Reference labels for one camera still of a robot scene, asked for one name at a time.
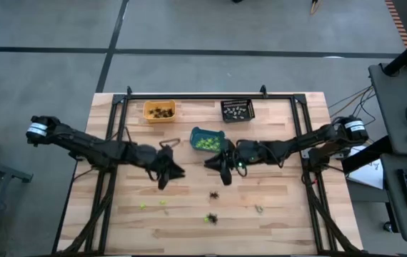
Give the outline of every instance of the wooden tabletop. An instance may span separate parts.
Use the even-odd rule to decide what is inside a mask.
[[[113,94],[96,94],[86,132],[104,138]],[[323,93],[306,93],[313,129],[328,124]],[[170,181],[165,190],[149,180],[146,172],[134,166],[119,166],[116,179],[106,253],[108,254],[315,254],[310,213],[298,153],[284,167],[264,164],[248,167],[248,176],[233,172],[233,182],[224,186],[219,173],[204,168],[212,153],[195,151],[189,143],[191,129],[224,131],[233,142],[287,140],[294,130],[290,102],[253,100],[256,114],[249,122],[225,124],[219,101],[177,100],[176,120],[170,124],[149,124],[143,118],[144,101],[129,101],[126,125],[133,141],[159,148],[158,142],[181,138],[174,148],[174,160],[186,177]],[[305,132],[303,117],[301,128]],[[336,161],[331,165],[340,166]],[[88,170],[78,165],[76,175]],[[71,188],[58,250],[67,247],[89,220],[96,187],[97,171],[76,180]],[[351,243],[361,248],[361,239],[345,176],[334,170],[323,173],[331,215]],[[219,199],[210,199],[218,191]],[[263,206],[258,213],[255,205]],[[217,225],[205,222],[208,213],[218,215]],[[100,224],[96,229],[98,245]],[[320,219],[323,240],[326,232]]]

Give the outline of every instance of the concrete floor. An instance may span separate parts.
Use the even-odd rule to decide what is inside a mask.
[[[221,49],[400,53],[403,44],[384,0],[325,0],[309,16],[309,0],[130,0],[120,49]],[[107,48],[121,0],[0,0],[0,46]],[[0,162],[34,173],[14,181],[0,215],[0,251],[51,251],[75,166],[56,146],[33,148],[32,115],[55,115],[84,129],[104,54],[0,53]],[[366,86],[367,68],[389,59],[246,56],[114,56],[104,92],[324,91],[328,104]],[[373,140],[386,134],[376,100]],[[364,121],[369,117],[361,115]],[[407,253],[385,233],[382,204],[354,203],[363,246]]]

